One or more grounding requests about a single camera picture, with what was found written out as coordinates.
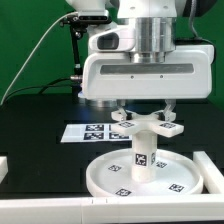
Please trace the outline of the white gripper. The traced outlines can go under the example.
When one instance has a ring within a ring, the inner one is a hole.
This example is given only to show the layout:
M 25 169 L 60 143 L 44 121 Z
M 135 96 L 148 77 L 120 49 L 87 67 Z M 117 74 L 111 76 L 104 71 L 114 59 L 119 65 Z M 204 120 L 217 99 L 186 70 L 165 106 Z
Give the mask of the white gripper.
M 163 63 L 132 63 L 126 53 L 94 53 L 85 62 L 82 91 L 87 99 L 116 100 L 127 120 L 124 99 L 166 99 L 163 115 L 173 121 L 175 99 L 199 99 L 212 90 L 211 45 L 179 45 Z

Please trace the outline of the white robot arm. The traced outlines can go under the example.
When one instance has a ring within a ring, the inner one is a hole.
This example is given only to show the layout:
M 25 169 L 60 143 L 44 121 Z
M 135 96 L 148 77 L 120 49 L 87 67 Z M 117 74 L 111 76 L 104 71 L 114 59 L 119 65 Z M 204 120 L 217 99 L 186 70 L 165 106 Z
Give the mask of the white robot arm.
M 87 27 L 82 75 L 88 100 L 163 99 L 167 117 L 178 99 L 212 90 L 215 46 L 194 34 L 176 39 L 176 20 L 206 14 L 217 0 L 66 0 Z

